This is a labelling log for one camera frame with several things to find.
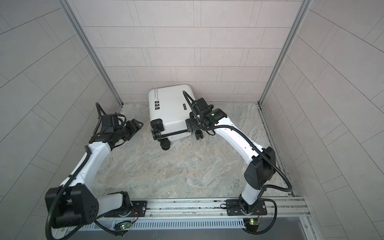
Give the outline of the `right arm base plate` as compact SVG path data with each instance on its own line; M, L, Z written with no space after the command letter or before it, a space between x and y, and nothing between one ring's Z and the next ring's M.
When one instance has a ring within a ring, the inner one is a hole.
M268 214L264 201L258 200L248 205L239 199L227 199L221 208L227 211L228 216L265 216Z

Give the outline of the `white black suitcase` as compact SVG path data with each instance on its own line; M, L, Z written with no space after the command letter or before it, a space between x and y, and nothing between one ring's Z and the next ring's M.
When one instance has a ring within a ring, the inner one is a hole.
M149 92L151 132L164 151L170 149L171 142L189 137L193 132L197 140L204 138L202 131L190 121L194 115L183 92L194 97L189 85L164 87Z

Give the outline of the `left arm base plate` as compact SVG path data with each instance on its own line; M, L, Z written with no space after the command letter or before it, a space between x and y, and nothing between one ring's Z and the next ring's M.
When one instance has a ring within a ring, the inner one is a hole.
M104 214L105 218L133 218L144 217L147 209L147 201L130 201L130 206L121 207Z

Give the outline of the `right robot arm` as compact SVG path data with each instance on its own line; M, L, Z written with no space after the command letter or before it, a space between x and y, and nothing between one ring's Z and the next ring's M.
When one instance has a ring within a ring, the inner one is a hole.
M265 161L276 162L272 148L264 149L251 141L240 131L221 109L213 109L212 105L192 104L192 113L198 127L204 131L213 130L238 151L248 165L244 172L246 186L240 195L240 208L245 214L251 214L263 195L264 185L270 181L276 170Z

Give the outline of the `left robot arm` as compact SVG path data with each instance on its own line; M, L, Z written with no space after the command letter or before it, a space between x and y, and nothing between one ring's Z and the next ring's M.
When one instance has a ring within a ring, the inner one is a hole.
M105 214L125 217L132 212L127 192L116 192L98 199L89 187L104 160L119 146L119 141L129 141L143 125L135 119L128 121L122 114L99 116L82 159L59 187L49 189L45 195L49 228L84 226Z

